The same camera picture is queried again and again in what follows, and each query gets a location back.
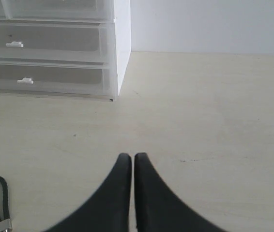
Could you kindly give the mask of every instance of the plastic storage cabinet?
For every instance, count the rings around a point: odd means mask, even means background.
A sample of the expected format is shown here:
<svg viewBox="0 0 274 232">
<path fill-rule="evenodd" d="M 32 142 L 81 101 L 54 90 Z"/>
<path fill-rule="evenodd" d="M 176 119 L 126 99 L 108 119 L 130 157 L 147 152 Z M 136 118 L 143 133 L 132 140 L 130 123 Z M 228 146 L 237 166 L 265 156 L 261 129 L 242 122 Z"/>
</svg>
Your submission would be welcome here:
<svg viewBox="0 0 274 232">
<path fill-rule="evenodd" d="M 0 91 L 115 99 L 130 53 L 130 0 L 0 0 Z"/>
</svg>

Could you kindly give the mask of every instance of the white wall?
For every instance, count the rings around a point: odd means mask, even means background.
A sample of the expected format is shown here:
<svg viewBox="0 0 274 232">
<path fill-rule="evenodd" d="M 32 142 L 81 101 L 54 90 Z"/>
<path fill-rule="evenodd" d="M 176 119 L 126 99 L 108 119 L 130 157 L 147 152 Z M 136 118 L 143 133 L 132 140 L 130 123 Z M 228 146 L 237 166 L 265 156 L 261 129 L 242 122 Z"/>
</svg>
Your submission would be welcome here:
<svg viewBox="0 0 274 232">
<path fill-rule="evenodd" d="M 135 51 L 274 54 L 274 0 L 131 0 Z"/>
</svg>

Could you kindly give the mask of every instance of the white drawer handle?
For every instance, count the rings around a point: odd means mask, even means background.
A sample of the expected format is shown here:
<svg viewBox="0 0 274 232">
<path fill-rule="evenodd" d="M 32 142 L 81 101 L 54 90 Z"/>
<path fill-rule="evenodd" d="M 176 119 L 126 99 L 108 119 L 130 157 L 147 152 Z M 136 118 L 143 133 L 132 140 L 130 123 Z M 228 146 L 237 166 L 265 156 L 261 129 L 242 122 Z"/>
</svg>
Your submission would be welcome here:
<svg viewBox="0 0 274 232">
<path fill-rule="evenodd" d="M 23 42 L 13 41 L 11 43 L 6 43 L 6 47 L 24 47 Z"/>
<path fill-rule="evenodd" d="M 19 84 L 34 84 L 34 81 L 32 80 L 32 78 L 26 78 L 24 77 L 22 80 L 18 80 L 17 81 Z"/>
</svg>

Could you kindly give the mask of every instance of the light wood surface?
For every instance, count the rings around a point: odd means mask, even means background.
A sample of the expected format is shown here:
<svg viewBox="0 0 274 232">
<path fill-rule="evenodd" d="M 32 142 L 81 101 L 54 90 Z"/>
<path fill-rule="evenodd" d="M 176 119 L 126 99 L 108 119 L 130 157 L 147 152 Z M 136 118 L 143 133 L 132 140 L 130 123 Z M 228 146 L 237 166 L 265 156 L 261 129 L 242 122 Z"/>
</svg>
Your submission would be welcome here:
<svg viewBox="0 0 274 232">
<path fill-rule="evenodd" d="M 274 232 L 274 56 L 133 53 L 113 103 L 0 94 L 14 232 L 59 222 L 140 151 L 212 222 Z"/>
</svg>

